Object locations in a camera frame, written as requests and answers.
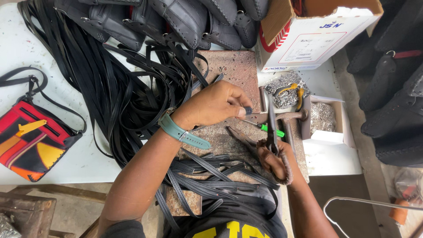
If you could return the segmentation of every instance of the small white box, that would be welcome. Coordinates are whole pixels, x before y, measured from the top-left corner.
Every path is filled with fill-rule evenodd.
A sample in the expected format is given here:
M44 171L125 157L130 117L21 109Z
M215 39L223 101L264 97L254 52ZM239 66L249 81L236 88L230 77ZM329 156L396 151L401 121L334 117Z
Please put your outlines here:
M262 72L316 69L367 28L383 9L379 0L306 0L298 17L291 0L272 0L261 21L255 53Z
M323 102L333 107L335 111L336 121L335 132L317 130L315 133L313 133L313 135L310 135L310 110L312 102ZM308 96L304 99L303 108L307 109L309 112L308 119L305 122L301 122L301 135L302 139L305 142L327 145L346 144L348 147L356 149L354 138L351 132L351 126L349 124L348 115L346 114L346 110L343 106L342 100L330 97L320 97L315 95Z

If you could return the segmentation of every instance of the wristwatch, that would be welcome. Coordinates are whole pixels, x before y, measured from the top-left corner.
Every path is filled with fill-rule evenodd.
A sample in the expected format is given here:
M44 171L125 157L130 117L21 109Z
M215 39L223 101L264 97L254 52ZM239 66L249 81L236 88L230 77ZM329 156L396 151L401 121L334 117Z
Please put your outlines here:
M185 144L192 145L199 149L210 149L211 145L208 141L189 133L187 130L180 128L170 118L170 114L174 112L176 108L167 109L159 118L159 125L162 129L173 138L178 141L184 142Z

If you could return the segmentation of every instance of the pedrollo logo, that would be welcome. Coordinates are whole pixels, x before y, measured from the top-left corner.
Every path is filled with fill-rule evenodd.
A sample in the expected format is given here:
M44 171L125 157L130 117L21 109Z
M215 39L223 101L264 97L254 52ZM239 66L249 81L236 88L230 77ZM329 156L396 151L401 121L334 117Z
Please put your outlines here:
M331 24L325 24L319 28L337 28L338 26L343 25L343 23L336 23L336 21L332 22Z
M264 68L264 70L274 70L274 69L286 69L287 67L272 67L272 68Z

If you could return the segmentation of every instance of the green screwdriver handle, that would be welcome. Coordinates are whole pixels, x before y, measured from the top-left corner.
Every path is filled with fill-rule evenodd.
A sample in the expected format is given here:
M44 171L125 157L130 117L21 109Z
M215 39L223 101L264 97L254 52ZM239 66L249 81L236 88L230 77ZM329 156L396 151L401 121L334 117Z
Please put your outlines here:
M267 126L266 125L261 125L261 128L264 131L267 131ZM285 133L283 133L283 131L280 130L276 130L276 135L279 137L283 137L285 135Z

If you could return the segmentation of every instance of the white table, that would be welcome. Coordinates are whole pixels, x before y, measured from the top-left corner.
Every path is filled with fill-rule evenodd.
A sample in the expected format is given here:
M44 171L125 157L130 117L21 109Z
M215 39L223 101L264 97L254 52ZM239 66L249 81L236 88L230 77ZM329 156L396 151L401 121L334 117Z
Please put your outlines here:
M221 50L217 45L212 50ZM131 71L135 67L128 64L125 59L113 53ZM63 104L81 114L89 122L88 110L82 95L73 89L63 78L53 57L48 53L42 43L26 28L16 3L0 6L0 75L10 70L32 66L41 69L48 76L48 84L44 92L56 102ZM331 60L325 62L315 70L301 71L299 75L307 81L307 86L313 94L341 99L341 93L336 91L332 73L334 72ZM20 76L34 74L42 78L38 71L24 72ZM271 79L286 72L261 73L258 72L259 86L265 85ZM0 88L0 115L5 114L15 103L16 99L27 92L27 84ZM82 128L82 122L71 113L57 108L47 102L40 94L34 96L34 103L59 116L69 126ZM280 113L291 109L275 109ZM109 151L108 145L101 133L96 131L97 141L104 151ZM304 151L309 168L309 175L340 175L361 174L361 166L357 151L346 145L323 146L304 143ZM98 151L94 144L92 127L87 125L87 132L67 152L67 154L48 172L40 184L60 183L100 183L112 182L120 172L117 163ZM0 166L0 185L21 185L31 182L23 179L4 166Z

